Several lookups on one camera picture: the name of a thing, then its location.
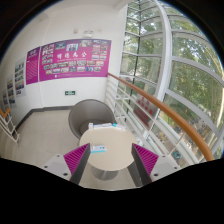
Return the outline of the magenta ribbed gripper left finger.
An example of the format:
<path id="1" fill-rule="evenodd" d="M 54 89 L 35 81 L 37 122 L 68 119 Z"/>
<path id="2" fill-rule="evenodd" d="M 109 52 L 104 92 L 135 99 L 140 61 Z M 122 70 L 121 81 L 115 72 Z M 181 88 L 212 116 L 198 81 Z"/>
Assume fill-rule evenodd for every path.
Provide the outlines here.
<path id="1" fill-rule="evenodd" d="M 79 184 L 89 156 L 90 144 L 85 144 L 65 155 L 56 154 L 42 168 L 72 183 Z"/>

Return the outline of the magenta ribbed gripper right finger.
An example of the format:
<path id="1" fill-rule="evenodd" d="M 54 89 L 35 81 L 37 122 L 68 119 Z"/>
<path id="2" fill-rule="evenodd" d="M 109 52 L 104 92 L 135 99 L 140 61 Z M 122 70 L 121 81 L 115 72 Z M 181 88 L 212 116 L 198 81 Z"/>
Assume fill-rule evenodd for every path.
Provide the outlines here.
<path id="1" fill-rule="evenodd" d="M 136 186 L 145 186 L 180 170 L 169 156 L 157 155 L 137 144 L 132 144 L 131 154 L 134 162 L 128 166 L 128 171 Z"/>

